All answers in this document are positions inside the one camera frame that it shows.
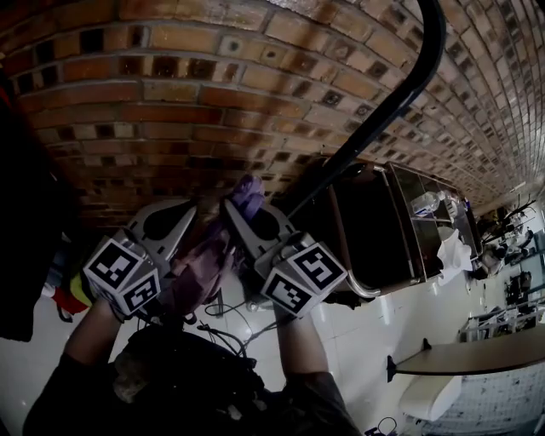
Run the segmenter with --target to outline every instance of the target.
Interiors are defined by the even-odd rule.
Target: white tiled floor
[[[362,431],[376,426],[384,416],[394,417],[399,425],[404,421],[398,401],[411,376],[397,375],[387,383],[387,355],[393,355],[396,361],[408,357],[420,349],[424,337],[432,344],[454,341],[470,313],[483,313],[485,305],[489,310],[501,306],[503,281],[504,278],[495,278],[478,282],[468,292],[465,278],[459,275],[444,287],[420,284],[375,299],[354,311],[326,304],[313,310],[330,371]],[[234,277],[226,279],[223,289],[226,304],[235,306],[243,300],[242,288]],[[235,312],[218,319],[199,308],[197,315],[210,326],[240,339],[274,320],[272,312],[250,313],[244,307],[241,312],[251,331]],[[26,413],[56,366],[74,326],[62,323],[54,303],[43,298],[35,308],[34,337],[30,343],[0,339],[0,417],[13,436],[20,434]],[[112,355],[123,349],[135,330],[134,319],[123,325]],[[194,326],[189,330],[208,337]],[[258,360],[256,370],[266,386],[281,389],[284,375],[276,332],[267,332],[252,342],[248,354]]]

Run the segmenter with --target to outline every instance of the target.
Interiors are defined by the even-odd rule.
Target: person
[[[502,269],[506,254],[507,251],[504,247],[496,247],[493,244],[485,245],[480,257],[481,266],[475,271],[468,271],[468,276],[476,280],[485,280],[495,276]]]
[[[32,406],[24,435],[360,434],[310,314],[278,322],[287,381],[280,393],[265,389],[253,359],[174,326],[135,332],[108,364],[120,326],[106,300],[89,309]]]

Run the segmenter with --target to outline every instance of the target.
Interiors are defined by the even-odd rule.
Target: purple garment
[[[244,219],[250,221],[265,202],[261,179],[245,175],[229,199]],[[233,269],[234,251],[221,218],[211,222],[201,242],[176,264],[174,272],[178,277],[168,290],[159,295],[158,299],[167,312],[185,316],[214,299],[221,279]]]

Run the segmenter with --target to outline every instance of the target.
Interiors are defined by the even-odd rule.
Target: white tissue
[[[459,238],[460,232],[455,230],[447,239],[445,239],[437,257],[443,262],[442,277],[439,277],[439,286],[450,282],[462,270],[472,271],[471,266],[471,248],[465,245]]]

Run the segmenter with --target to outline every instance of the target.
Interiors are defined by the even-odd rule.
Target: curved black pipe
[[[417,0],[422,11],[424,38],[420,55],[409,76],[352,133],[347,142],[318,172],[313,183],[294,192],[282,208],[292,217],[325,189],[412,101],[426,88],[437,71],[445,48],[445,17],[439,0]]]

